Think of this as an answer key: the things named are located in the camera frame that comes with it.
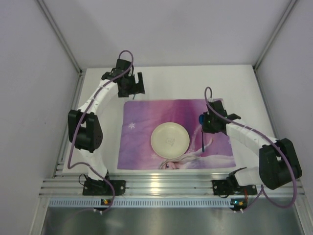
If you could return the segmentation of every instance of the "plate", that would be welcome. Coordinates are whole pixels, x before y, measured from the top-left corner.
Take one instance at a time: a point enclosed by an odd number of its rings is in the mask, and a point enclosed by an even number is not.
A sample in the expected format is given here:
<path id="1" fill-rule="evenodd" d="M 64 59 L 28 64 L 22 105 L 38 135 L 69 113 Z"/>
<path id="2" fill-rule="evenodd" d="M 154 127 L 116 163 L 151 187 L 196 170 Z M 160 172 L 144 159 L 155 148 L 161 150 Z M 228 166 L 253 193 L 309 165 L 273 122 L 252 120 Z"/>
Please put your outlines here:
<path id="1" fill-rule="evenodd" d="M 186 129 L 174 122 L 166 122 L 154 129 L 151 135 L 152 149 L 159 156 L 173 159 L 183 155 L 189 147 Z"/>

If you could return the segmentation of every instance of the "slotted metal strip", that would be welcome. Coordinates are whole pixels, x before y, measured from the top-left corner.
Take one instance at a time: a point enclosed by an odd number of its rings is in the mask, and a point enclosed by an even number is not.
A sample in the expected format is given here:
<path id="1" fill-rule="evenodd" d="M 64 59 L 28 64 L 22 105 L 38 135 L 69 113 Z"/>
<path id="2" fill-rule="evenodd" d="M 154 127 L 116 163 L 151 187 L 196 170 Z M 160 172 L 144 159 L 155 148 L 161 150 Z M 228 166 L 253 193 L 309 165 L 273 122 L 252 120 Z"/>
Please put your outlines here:
<path id="1" fill-rule="evenodd" d="M 105 208 L 101 198 L 51 198 L 50 207 Z M 114 208 L 231 208 L 228 198 L 115 198 Z"/>

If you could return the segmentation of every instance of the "wall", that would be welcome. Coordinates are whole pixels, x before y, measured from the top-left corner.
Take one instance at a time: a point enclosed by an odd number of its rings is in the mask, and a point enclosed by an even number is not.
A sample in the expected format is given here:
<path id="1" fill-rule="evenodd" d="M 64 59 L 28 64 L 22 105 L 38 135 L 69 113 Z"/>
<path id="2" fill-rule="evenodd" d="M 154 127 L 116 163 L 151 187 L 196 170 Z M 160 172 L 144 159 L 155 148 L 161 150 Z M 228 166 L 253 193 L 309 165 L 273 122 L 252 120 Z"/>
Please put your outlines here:
<path id="1" fill-rule="evenodd" d="M 275 128 L 294 143 L 313 208 L 313 1 L 301 0 L 259 69 Z"/>
<path id="2" fill-rule="evenodd" d="M 45 0 L 84 67 L 254 64 L 289 0 Z"/>
<path id="3" fill-rule="evenodd" d="M 77 73 L 33 0 L 0 1 L 0 234 L 28 234 Z"/>

